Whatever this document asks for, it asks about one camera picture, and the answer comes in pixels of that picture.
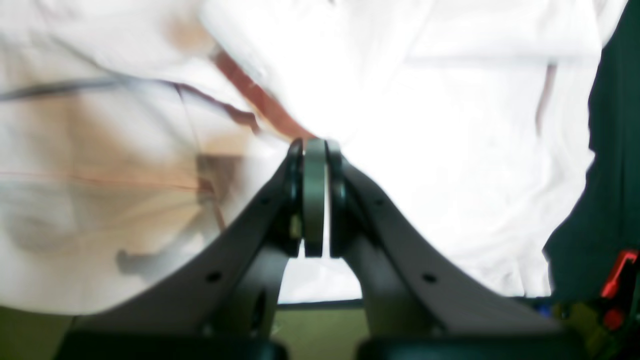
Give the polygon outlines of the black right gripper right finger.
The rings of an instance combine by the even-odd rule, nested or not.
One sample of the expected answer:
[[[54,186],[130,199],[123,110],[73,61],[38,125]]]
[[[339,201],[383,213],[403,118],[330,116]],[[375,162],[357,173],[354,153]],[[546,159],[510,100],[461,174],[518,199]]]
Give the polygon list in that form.
[[[342,258],[359,281],[370,339],[359,360],[585,360],[577,335],[490,291],[447,260],[335,143],[302,160],[307,257]]]

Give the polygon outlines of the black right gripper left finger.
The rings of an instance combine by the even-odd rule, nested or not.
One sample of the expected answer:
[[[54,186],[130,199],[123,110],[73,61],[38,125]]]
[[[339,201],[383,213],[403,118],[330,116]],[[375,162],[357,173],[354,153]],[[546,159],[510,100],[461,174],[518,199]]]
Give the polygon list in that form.
[[[300,242],[303,142],[217,239],[133,299],[69,330],[57,360],[286,360],[270,340],[281,281]]]

